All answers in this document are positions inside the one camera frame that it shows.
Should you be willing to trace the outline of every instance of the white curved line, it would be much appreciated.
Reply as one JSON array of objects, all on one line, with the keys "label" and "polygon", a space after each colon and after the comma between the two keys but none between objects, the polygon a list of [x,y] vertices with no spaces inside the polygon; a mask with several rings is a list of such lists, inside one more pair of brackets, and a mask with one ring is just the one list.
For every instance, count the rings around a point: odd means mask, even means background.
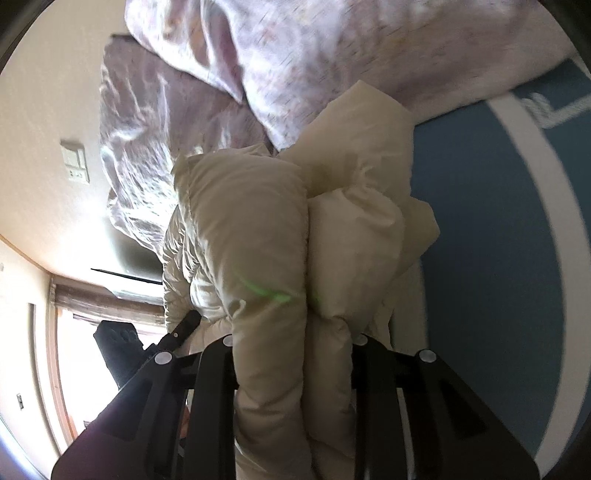
[{"label": "white curved line", "polygon": [[591,374],[589,238],[563,165],[521,102],[508,93],[489,100],[488,104],[530,171],[550,224],[562,279],[564,343],[560,382],[535,457],[543,477],[556,464],[569,441]]}]

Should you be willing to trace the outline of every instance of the wall switch plate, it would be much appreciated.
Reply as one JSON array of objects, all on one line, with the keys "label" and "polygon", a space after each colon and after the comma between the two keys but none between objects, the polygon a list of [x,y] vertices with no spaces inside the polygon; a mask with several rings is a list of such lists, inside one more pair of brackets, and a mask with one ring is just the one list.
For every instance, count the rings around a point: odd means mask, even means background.
[{"label": "wall switch plate", "polygon": [[64,158],[68,179],[78,183],[89,184],[88,168],[84,147],[72,142],[62,141],[61,155]]}]

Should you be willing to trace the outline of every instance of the beige puffer jacket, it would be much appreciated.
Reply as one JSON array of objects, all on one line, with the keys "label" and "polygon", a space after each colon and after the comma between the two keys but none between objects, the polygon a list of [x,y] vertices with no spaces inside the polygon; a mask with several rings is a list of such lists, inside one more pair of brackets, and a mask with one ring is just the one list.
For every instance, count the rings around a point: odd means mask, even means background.
[{"label": "beige puffer jacket", "polygon": [[174,168],[168,328],[203,315],[181,354],[233,334],[240,479],[353,478],[352,338],[389,346],[375,313],[439,234],[410,196],[413,128],[359,82],[277,158],[256,145]]}]

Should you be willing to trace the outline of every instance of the cream-colored fabric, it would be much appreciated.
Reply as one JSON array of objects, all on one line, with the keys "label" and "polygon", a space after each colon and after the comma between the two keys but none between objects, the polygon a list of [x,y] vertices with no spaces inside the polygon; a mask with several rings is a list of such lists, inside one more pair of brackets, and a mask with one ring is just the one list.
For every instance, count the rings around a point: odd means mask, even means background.
[{"label": "cream-colored fabric", "polygon": [[410,197],[412,150],[410,114],[359,82],[278,158],[175,166],[165,313],[205,317],[180,353],[233,334],[239,478],[353,477],[352,338],[390,347],[395,279],[439,233]]}]

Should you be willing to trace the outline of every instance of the beige wall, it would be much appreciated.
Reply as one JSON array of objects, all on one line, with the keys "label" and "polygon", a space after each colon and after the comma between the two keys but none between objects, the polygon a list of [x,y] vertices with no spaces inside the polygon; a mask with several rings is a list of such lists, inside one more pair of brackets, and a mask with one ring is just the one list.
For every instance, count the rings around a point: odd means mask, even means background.
[{"label": "beige wall", "polygon": [[[52,273],[117,270],[99,158],[103,48],[125,0],[56,0],[0,74],[0,234]],[[68,181],[60,140],[86,147],[90,185]]]},{"label": "beige wall", "polygon": [[50,276],[2,241],[0,270],[0,415],[33,465],[49,478],[58,451],[35,388],[30,315],[34,312],[37,325],[45,324]]}]

